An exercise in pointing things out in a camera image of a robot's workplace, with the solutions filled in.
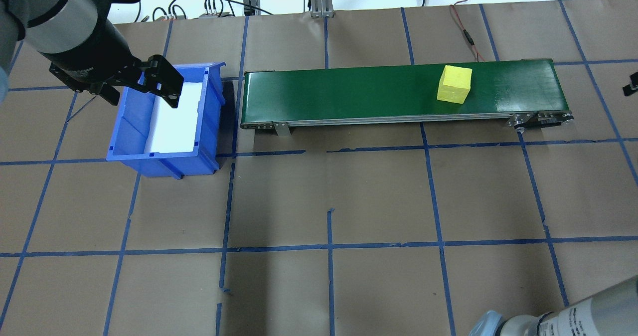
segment blue painter's tape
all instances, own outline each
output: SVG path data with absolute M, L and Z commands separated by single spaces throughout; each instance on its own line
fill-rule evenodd
M 77 98 L 77 93 L 73 95 L 73 99 L 71 99 L 71 104 L 69 106 L 68 112 L 66 113 L 66 118 L 68 119 L 71 113 L 73 112 L 73 106 L 75 105 L 75 100 Z M 62 146 L 62 140 L 64 139 L 64 133 L 66 132 L 66 125 L 62 127 L 62 132 L 60 133 L 60 138 L 57 141 L 57 147 L 55 147 L 55 154 L 53 156 L 53 160 L 57 159 L 57 154 L 60 152 L 60 147 Z M 20 259 L 18 260 L 18 265 L 13 274 L 13 279 L 11 280 L 11 286 L 9 287 L 9 293 L 7 293 L 6 300 L 4 302 L 4 307 L 2 308 L 2 314 L 0 314 L 0 330 L 2 329 L 2 325 L 4 324 L 4 319 L 6 318 L 6 312 L 9 309 L 9 304 L 11 303 L 11 298 L 13 297 L 13 292 L 15 290 L 15 285 L 18 282 L 18 277 L 20 276 L 20 270 L 22 270 L 22 263 L 25 258 L 25 254 L 27 253 L 27 249 L 29 248 L 29 243 L 31 241 L 31 237 L 33 235 L 33 230 L 36 227 L 36 222 L 38 221 L 38 216 L 40 209 L 42 207 L 42 202 L 44 202 L 44 197 L 46 195 L 46 189 L 48 188 L 48 184 L 51 180 L 51 175 L 53 175 L 54 164 L 48 168 L 48 173 L 46 174 L 46 179 L 44 182 L 44 186 L 42 187 L 42 193 L 40 193 L 38 199 L 38 206 L 36 206 L 36 211 L 33 214 L 33 218 L 31 220 L 31 224 L 29 226 L 29 231 L 27 232 L 27 237 L 24 241 L 24 245 L 22 246 L 22 252 L 20 253 Z
M 173 21 L 168 22 L 168 32 L 166 33 L 166 42 L 164 43 L 164 52 L 162 52 L 162 56 L 166 57 L 166 52 L 168 52 L 168 43 L 170 42 L 170 34 L 173 31 Z
M 342 148 L 340 150 L 328 150 L 326 153 L 350 153 L 350 152 L 385 152 L 388 150 L 419 150 L 423 149 L 422 145 L 410 145 L 403 147 L 362 147 L 362 148 Z
M 410 54 L 410 65 L 414 65 L 414 54 L 412 54 L 412 41 L 410 40 L 410 29 L 408 28 L 408 19 L 405 17 L 405 8 L 401 7 L 401 18 L 403 19 L 403 29 L 405 30 L 405 38 L 408 41 L 408 53 Z
M 536 141 L 525 142 L 525 145 L 565 145 L 565 144 L 593 144 L 593 143 L 617 143 L 618 139 L 601 139 L 598 141 L 590 141 L 587 139 L 575 139 L 572 141 Z
M 413 241 L 409 243 L 346 243 L 333 244 L 332 248 L 395 248 L 395 247 L 437 247 L 437 241 Z
M 546 242 L 547 242 L 547 239 L 470 240 L 470 241 L 445 241 L 445 246 L 524 245 L 524 244 L 542 244 Z
M 627 165 L 629 166 L 629 170 L 631 171 L 632 176 L 634 177 L 634 183 L 636 183 L 636 186 L 638 186 L 638 173 L 636 173 L 636 168 L 634 167 L 634 164 L 632 163 L 632 159 L 629 156 L 629 152 L 627 152 L 627 147 L 625 147 L 625 143 L 624 143 L 622 137 L 620 136 L 620 131 L 618 130 L 618 127 L 616 127 L 616 123 L 614 122 L 614 118 L 611 116 L 611 112 L 609 111 L 609 107 L 607 106 L 607 103 L 605 102 L 605 98 L 603 97 L 602 92 L 600 91 L 600 88 L 598 86 L 598 83 L 596 82 L 596 79 L 594 78 L 594 75 L 592 73 L 592 69 L 587 64 L 587 58 L 585 57 L 585 53 L 583 51 L 581 43 L 578 40 L 578 36 L 576 36 L 576 31 L 574 30 L 574 26 L 572 25 L 572 21 L 569 19 L 569 15 L 567 14 L 567 10 L 565 9 L 565 4 L 562 2 L 562 0 L 559 0 L 558 3 L 560 4 L 561 10 L 563 11 L 563 16 L 565 16 L 565 21 L 567 22 L 567 26 L 569 27 L 569 31 L 572 33 L 572 37 L 574 38 L 574 42 L 576 43 L 576 46 L 578 47 L 578 51 L 581 54 L 581 57 L 582 57 L 583 61 L 586 62 L 585 68 L 587 69 L 587 73 L 588 73 L 588 75 L 590 77 L 590 80 L 592 81 L 594 89 L 596 90 L 596 94 L 599 97 L 600 104 L 602 104 L 602 107 L 605 110 L 605 113 L 607 114 L 607 118 L 609 119 L 609 123 L 611 124 L 611 128 L 614 130 L 614 133 L 616 134 L 616 139 L 618 139 L 618 142 L 620 143 L 620 148 L 623 151 L 623 154 L 625 155 L 625 160 L 627 161 Z
M 327 230 L 328 230 L 328 308 L 330 311 L 330 336 L 335 334 L 334 326 L 334 262 L 332 260 L 332 213 L 334 207 L 328 210 Z
M 574 62 L 554 62 L 554 66 L 578 66 L 584 65 L 586 62 L 574 61 Z
M 300 251 L 300 250 L 325 250 L 330 248 L 326 244 L 289 245 L 278 247 L 229 247 L 228 252 L 275 252 L 275 251 Z
M 492 36 L 492 29 L 490 29 L 489 27 L 489 21 L 487 20 L 487 15 L 485 14 L 485 9 L 483 8 L 483 4 L 479 4 L 478 7 L 480 7 L 480 13 L 483 16 L 483 23 L 485 23 L 485 29 L 487 30 L 487 36 L 489 37 L 489 43 L 490 45 L 492 45 L 492 52 L 494 52 L 494 59 L 496 59 L 496 61 L 501 61 L 501 59 L 498 56 L 498 51 L 496 50 L 496 43 L 494 43 L 494 37 Z
M 330 68 L 328 62 L 328 17 L 323 18 L 323 67 Z
M 430 196 L 432 198 L 432 209 L 435 216 L 435 227 L 437 228 L 437 243 L 439 248 L 439 257 L 441 261 L 441 273 L 443 277 L 443 287 L 445 291 L 445 304 L 447 306 L 447 317 L 450 323 L 450 333 L 452 336 L 456 336 L 456 327 L 454 326 L 454 312 L 452 309 L 452 297 L 450 295 L 450 282 L 447 277 L 447 264 L 445 263 L 445 243 L 443 239 L 443 232 L 441 230 L 441 221 L 439 219 L 437 192 L 435 190 L 435 181 L 432 174 L 432 163 L 430 160 L 428 137 L 426 136 L 426 130 L 423 127 L 423 123 L 421 123 L 421 138 L 423 139 L 423 148 L 426 152 L 426 169 L 428 170 L 428 182 L 430 186 Z
M 638 59 L 611 59 L 609 61 L 586 61 L 588 65 L 610 65 L 616 63 L 638 63 Z
M 54 89 L 68 89 L 67 86 L 54 86 L 54 87 L 29 87 L 29 88 L 9 88 L 10 92 L 22 92 L 22 91 L 50 91 Z
M 20 54 L 20 51 L 22 50 L 23 44 L 24 44 L 24 40 L 21 40 L 18 45 L 18 48 L 15 50 L 15 54 L 13 55 L 13 59 L 11 60 L 11 64 L 9 64 L 9 70 L 6 71 L 7 75 L 11 74 L 11 70 L 13 69 L 15 62 L 18 61 L 18 55 Z
M 237 97 L 235 97 L 235 123 L 233 124 L 232 154 L 237 154 L 237 134 L 239 133 L 239 107 L 242 103 L 242 89 L 244 82 L 244 60 L 246 59 L 246 39 L 248 38 L 249 16 L 244 17 L 244 33 L 241 42 L 241 56 L 239 57 L 239 77 L 237 79 Z
M 430 145 L 428 149 L 446 149 L 446 148 L 483 148 L 483 147 L 513 147 L 518 146 L 517 142 L 499 142 L 499 143 L 470 143 L 470 144 L 440 144 Z
M 224 248 L 221 247 L 164 248 L 156 250 L 126 250 L 125 255 L 217 254 L 223 251 Z
M 220 336 L 221 330 L 221 302 L 217 304 L 217 312 L 215 313 L 215 336 Z
M 53 164 L 53 161 L 0 162 L 0 166 L 34 166 L 38 164 Z
M 105 163 L 104 158 L 95 159 L 63 159 L 61 161 L 53 161 L 53 164 L 79 164 L 79 163 Z
M 113 256 L 119 255 L 117 250 L 86 250 L 86 251 L 41 251 L 27 252 L 25 257 L 51 257 L 51 256 Z
M 280 152 L 246 152 L 237 153 L 236 157 L 262 157 L 266 155 L 291 155 L 291 154 L 304 154 L 306 150 L 282 150 Z
M 228 197 L 226 198 L 226 219 L 224 222 L 223 253 L 221 254 L 221 265 L 219 266 L 219 287 L 224 288 L 226 279 L 226 256 L 228 256 L 228 234 L 230 232 L 230 213 L 233 206 L 233 183 L 235 179 L 235 163 L 230 165 L 230 179 L 228 180 Z
M 128 231 L 131 227 L 131 219 L 126 219 L 126 226 L 124 229 L 124 236 L 122 237 L 122 245 L 120 247 L 118 263 L 116 265 L 116 276 L 113 279 L 113 286 L 111 287 L 111 295 L 109 297 L 109 306 L 107 308 L 107 317 L 104 321 L 104 330 L 102 336 L 109 334 L 109 327 L 111 323 L 111 314 L 113 313 L 113 304 L 116 301 L 116 292 L 118 291 L 119 274 L 122 270 L 122 261 L 124 260 L 124 254 L 126 250 L 126 240 L 128 239 Z
M 540 200 L 540 193 L 538 192 L 538 184 L 536 184 L 536 177 L 534 177 L 534 171 L 531 168 L 531 161 L 529 161 L 529 154 L 527 152 L 527 147 L 525 146 L 525 140 L 522 137 L 522 134 L 518 134 L 520 141 L 520 149 L 522 149 L 523 158 L 525 159 L 525 164 L 527 167 L 527 172 L 529 175 L 529 181 L 531 182 L 531 188 L 534 191 L 534 198 L 536 199 L 536 207 L 538 207 L 538 214 L 540 215 L 540 220 L 543 224 L 543 229 L 545 231 L 545 238 L 547 239 L 547 247 L 549 247 L 549 255 L 552 258 L 552 264 L 554 265 L 554 272 L 556 273 L 556 280 L 558 281 L 558 288 L 560 289 L 561 297 L 563 298 L 563 304 L 565 306 L 569 305 L 569 301 L 567 299 L 567 292 L 565 291 L 565 285 L 563 284 L 563 277 L 560 271 L 560 266 L 558 266 L 558 259 L 556 258 L 556 251 L 554 250 L 554 244 L 552 243 L 552 236 L 549 232 L 549 227 L 545 224 L 545 211 L 543 209 L 543 203 Z
M 580 238 L 552 238 L 554 243 L 591 243 L 597 241 L 637 241 L 638 235 L 627 236 L 584 236 Z

